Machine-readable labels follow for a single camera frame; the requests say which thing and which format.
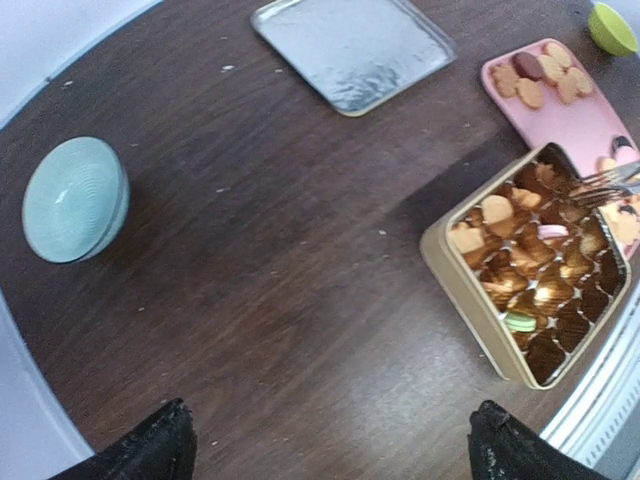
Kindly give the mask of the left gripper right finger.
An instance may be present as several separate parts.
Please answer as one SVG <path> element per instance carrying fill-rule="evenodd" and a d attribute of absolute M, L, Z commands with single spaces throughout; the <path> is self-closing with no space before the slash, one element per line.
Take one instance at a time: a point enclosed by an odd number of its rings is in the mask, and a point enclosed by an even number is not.
<path fill-rule="evenodd" d="M 606 479 L 556 450 L 492 400 L 483 401 L 469 421 L 468 451 L 474 480 Z"/>

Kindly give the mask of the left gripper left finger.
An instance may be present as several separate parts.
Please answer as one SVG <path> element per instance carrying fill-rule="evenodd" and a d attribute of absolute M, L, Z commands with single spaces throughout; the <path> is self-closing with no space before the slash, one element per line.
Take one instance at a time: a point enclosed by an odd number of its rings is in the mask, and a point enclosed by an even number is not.
<path fill-rule="evenodd" d="M 92 457 L 56 479 L 191 479 L 197 436 L 191 411 L 175 398 Z"/>

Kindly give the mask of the green round cookie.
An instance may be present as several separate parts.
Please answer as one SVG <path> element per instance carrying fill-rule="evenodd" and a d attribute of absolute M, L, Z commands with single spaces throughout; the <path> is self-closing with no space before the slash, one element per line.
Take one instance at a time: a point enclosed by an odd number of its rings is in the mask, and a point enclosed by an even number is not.
<path fill-rule="evenodd" d="M 537 327 L 535 317 L 519 312 L 508 312 L 504 317 L 504 323 L 508 330 L 517 333 L 531 333 Z"/>

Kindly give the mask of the pink round cookie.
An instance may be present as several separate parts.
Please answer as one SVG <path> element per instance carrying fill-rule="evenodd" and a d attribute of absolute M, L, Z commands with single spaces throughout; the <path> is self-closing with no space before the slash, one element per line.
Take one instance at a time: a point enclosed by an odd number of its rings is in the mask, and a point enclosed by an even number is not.
<path fill-rule="evenodd" d="M 569 235 L 569 230 L 564 225 L 541 224 L 537 228 L 537 236 L 541 240 L 564 238 Z"/>

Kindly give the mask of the plain round tan cookie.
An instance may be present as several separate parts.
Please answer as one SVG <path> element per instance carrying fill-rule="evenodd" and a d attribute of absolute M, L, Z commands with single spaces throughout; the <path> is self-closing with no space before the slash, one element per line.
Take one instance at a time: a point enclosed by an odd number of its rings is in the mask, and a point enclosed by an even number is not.
<path fill-rule="evenodd" d="M 489 195 L 480 203 L 482 216 L 488 224 L 496 224 L 512 218 L 514 208 L 510 200 L 501 195 Z"/>

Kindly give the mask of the metal tongs white handle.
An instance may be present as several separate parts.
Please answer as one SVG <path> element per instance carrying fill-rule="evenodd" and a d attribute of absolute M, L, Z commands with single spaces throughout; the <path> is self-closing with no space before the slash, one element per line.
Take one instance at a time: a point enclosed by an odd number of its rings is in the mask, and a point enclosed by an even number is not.
<path fill-rule="evenodd" d="M 639 194 L 639 161 L 581 178 L 568 198 L 585 208 L 596 208 Z"/>

